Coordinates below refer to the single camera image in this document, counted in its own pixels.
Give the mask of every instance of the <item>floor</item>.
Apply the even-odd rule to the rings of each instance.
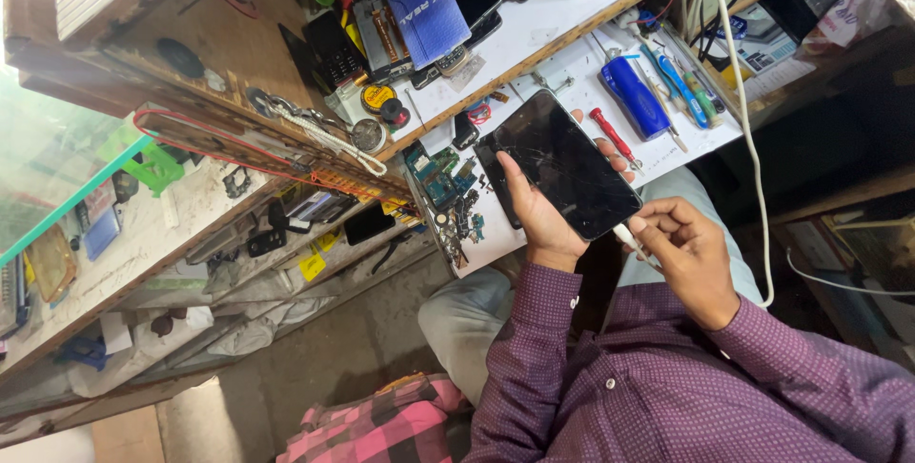
[[[438,252],[209,382],[156,406],[166,463],[263,463],[315,403],[365,397],[408,373],[443,372],[417,323],[450,280]]]

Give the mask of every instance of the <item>person's left hand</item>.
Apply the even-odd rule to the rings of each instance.
[[[585,115],[581,110],[574,110],[572,116],[581,123]],[[610,159],[613,169],[621,172],[631,183],[635,174],[629,171],[629,163],[617,154],[613,143],[603,138],[598,138],[595,142],[600,152]],[[566,219],[527,180],[508,153],[499,151],[497,158],[505,169],[515,214],[527,235],[527,261],[564,272],[574,272],[578,258],[585,253],[589,243],[569,227]]]

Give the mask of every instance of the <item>cracked phone screen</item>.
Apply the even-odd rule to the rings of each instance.
[[[536,92],[496,129],[498,145],[586,241],[641,209],[641,199],[553,93]]]

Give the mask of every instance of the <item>blue screwdriver handle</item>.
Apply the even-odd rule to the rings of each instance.
[[[653,54],[651,52],[651,49],[648,48],[648,46],[645,44],[641,44],[641,52],[648,58],[649,61],[651,61],[651,65],[654,67],[654,71],[657,72],[658,77],[661,78],[661,81],[663,81],[664,85],[670,91],[671,100],[674,100],[677,97],[679,97],[680,92],[677,91],[677,87],[673,85],[673,83],[671,82],[671,78],[667,77],[667,74],[665,74],[664,71],[661,70],[661,65],[658,64],[657,54]]]
[[[600,74],[610,91],[629,109],[645,141],[657,138],[671,127],[664,109],[625,58],[613,58]]]
[[[703,129],[708,129],[708,119],[705,118],[705,113],[702,111],[699,101],[695,99],[695,95],[692,94],[692,91],[686,86],[686,83],[680,79],[680,74],[678,74],[677,70],[673,67],[671,60],[664,55],[658,56],[658,65],[661,66],[661,70],[667,74],[667,77],[673,81],[673,84],[680,89],[680,95],[683,95],[683,98],[686,99],[686,103],[692,111],[692,118],[695,118],[696,124]]]

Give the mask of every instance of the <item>purple patterned shirt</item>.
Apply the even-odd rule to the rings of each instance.
[[[915,379],[896,363],[743,297],[703,331],[665,283],[618,288],[607,330],[566,357],[580,283],[522,269],[465,461],[915,461]]]

